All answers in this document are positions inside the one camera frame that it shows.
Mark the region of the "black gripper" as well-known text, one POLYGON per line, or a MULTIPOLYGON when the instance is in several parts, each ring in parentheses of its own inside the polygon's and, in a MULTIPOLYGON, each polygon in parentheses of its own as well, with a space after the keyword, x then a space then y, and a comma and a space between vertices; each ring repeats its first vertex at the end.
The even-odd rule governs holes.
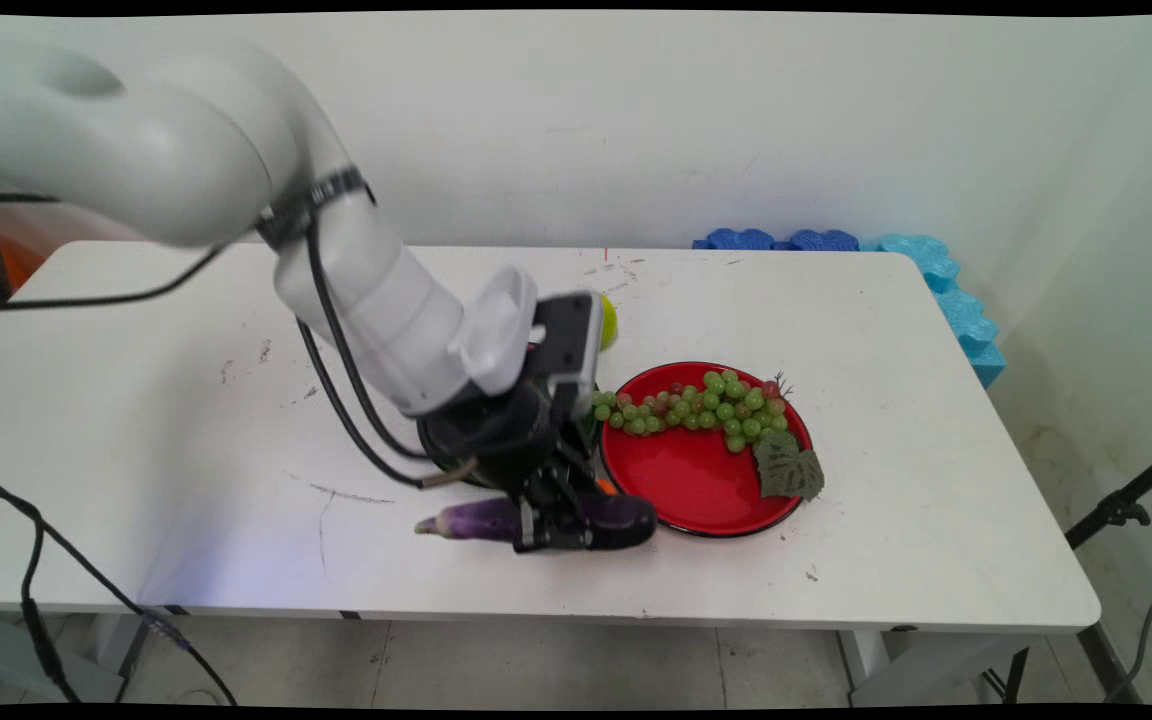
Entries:
POLYGON ((518 502, 516 553, 593 550, 581 500, 602 497, 593 469, 593 396, 577 382, 525 381, 419 420, 420 445, 449 469, 473 460, 470 483, 518 502), (548 535, 544 515, 548 506, 548 535))

